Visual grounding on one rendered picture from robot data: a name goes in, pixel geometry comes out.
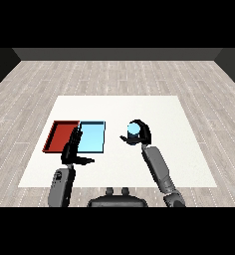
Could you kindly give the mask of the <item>blue can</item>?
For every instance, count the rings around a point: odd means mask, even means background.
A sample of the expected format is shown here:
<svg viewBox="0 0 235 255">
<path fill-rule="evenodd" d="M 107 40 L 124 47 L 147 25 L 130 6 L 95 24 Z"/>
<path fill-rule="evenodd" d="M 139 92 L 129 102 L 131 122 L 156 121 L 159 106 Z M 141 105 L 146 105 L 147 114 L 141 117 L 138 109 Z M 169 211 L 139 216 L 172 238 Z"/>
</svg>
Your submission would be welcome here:
<svg viewBox="0 0 235 255">
<path fill-rule="evenodd" d="M 136 123 L 130 123 L 127 126 L 127 137 L 128 138 L 135 138 L 139 137 L 140 126 Z"/>
</svg>

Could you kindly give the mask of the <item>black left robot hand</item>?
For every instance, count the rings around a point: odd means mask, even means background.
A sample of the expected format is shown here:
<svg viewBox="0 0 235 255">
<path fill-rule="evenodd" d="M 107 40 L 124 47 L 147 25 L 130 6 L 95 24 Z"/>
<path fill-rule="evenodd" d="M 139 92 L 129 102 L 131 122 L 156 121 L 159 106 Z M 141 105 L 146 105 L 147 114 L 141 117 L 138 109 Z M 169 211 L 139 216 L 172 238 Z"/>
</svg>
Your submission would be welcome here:
<svg viewBox="0 0 235 255">
<path fill-rule="evenodd" d="M 94 162 L 92 158 L 77 156 L 82 134 L 83 132 L 81 127 L 73 128 L 69 141 L 65 144 L 62 151 L 61 155 L 62 164 L 86 165 L 88 163 Z"/>
</svg>

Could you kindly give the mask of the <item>dark grey robot body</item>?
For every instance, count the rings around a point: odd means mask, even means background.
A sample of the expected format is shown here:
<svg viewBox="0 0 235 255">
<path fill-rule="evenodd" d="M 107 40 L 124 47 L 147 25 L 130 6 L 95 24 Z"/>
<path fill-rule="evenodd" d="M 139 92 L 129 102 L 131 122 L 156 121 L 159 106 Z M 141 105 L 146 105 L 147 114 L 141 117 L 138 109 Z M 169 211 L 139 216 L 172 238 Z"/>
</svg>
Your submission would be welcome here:
<svg viewBox="0 0 235 255">
<path fill-rule="evenodd" d="M 88 207 L 147 207 L 147 203 L 142 198 L 131 196 L 127 187 L 121 189 L 121 195 L 114 195 L 114 189 L 108 187 L 106 194 L 91 199 Z"/>
</svg>

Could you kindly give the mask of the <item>red shallow open box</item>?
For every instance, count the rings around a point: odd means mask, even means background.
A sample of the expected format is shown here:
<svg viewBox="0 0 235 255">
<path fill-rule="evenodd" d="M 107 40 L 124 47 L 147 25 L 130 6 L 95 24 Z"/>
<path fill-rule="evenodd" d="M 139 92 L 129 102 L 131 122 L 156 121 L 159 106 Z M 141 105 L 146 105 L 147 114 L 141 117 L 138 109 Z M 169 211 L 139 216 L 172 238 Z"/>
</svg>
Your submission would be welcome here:
<svg viewBox="0 0 235 255">
<path fill-rule="evenodd" d="M 79 121 L 54 121 L 45 145 L 44 153 L 61 153 L 69 141 L 72 130 L 79 125 Z"/>
</svg>

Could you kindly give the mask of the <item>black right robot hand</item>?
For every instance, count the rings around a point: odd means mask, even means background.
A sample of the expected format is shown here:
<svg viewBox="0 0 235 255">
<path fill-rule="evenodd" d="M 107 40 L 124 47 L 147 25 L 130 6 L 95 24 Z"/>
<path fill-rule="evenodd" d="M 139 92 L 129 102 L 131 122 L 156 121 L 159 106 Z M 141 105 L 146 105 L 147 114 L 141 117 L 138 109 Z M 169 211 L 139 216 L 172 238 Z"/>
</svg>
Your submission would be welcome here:
<svg viewBox="0 0 235 255">
<path fill-rule="evenodd" d="M 141 120 L 133 120 L 130 123 L 136 123 L 140 126 L 139 137 L 128 138 L 127 136 L 121 135 L 120 138 L 128 144 L 151 144 L 151 132 L 149 126 Z"/>
</svg>

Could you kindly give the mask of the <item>light blue shallow open box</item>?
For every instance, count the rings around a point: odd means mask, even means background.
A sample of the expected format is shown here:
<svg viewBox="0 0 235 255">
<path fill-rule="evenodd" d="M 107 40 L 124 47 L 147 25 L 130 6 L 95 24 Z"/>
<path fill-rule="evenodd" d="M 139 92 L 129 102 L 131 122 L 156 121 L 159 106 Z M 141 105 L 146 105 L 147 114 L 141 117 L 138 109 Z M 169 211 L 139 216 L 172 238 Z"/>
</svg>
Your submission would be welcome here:
<svg viewBox="0 0 235 255">
<path fill-rule="evenodd" d="M 103 121 L 81 121 L 81 140 L 78 153 L 103 153 L 106 123 Z"/>
</svg>

